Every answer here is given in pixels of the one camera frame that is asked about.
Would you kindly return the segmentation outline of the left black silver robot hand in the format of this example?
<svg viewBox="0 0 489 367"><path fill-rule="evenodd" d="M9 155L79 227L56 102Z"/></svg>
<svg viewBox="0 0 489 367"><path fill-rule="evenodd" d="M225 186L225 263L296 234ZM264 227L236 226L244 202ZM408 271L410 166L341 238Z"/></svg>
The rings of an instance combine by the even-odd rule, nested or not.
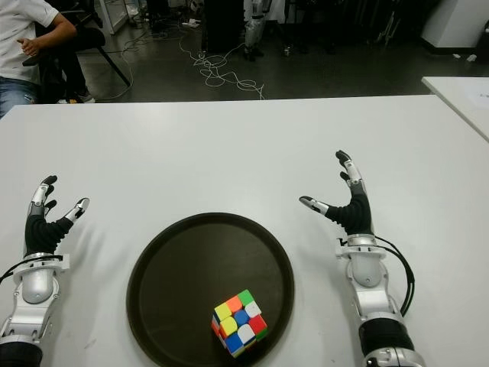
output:
<svg viewBox="0 0 489 367"><path fill-rule="evenodd" d="M47 214L56 206L56 200L47 202L54 191L56 175L45 178L34 191L28 205L24 227L24 257L36 253L53 255L61 240L89 207L89 198L80 199L68 213L54 222L46 220Z"/></svg>

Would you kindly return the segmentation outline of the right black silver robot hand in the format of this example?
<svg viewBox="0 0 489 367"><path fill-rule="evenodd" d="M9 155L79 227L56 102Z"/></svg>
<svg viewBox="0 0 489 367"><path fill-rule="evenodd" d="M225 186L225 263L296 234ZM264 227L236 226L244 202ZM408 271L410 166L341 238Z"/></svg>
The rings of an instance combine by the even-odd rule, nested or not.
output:
<svg viewBox="0 0 489 367"><path fill-rule="evenodd" d="M345 169L340 173L340 177L347 183L350 190L351 199L349 203L345 206L333 206L310 196L301 196L299 201L316 213L340 225L348 236L373 236L371 207L360 171L346 152L338 150L335 156Z"/></svg>

